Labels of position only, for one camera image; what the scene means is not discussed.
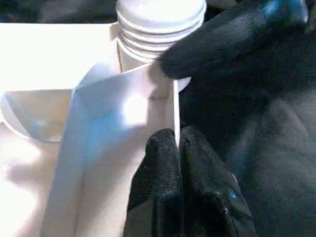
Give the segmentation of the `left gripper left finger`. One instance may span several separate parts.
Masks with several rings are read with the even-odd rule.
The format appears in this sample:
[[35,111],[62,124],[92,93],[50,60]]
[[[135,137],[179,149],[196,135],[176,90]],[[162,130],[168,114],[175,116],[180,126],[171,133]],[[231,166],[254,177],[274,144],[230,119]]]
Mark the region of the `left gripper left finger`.
[[179,237],[183,227],[180,156],[174,132],[152,134],[128,197],[125,237]]

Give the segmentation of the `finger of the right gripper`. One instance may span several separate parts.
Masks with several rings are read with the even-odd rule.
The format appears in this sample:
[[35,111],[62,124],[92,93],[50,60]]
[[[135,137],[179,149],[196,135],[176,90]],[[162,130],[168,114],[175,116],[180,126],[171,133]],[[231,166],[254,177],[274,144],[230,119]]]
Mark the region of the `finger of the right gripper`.
[[244,0],[174,43],[158,63],[172,79],[192,76],[203,67],[216,68],[291,29],[303,28],[314,4],[314,0]]

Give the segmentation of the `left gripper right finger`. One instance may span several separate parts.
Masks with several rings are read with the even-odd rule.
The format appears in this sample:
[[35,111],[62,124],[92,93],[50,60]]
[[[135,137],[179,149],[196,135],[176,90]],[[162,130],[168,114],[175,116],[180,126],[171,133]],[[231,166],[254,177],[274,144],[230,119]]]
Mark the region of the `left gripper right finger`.
[[194,126],[181,129],[184,231],[188,237],[255,237],[235,176]]

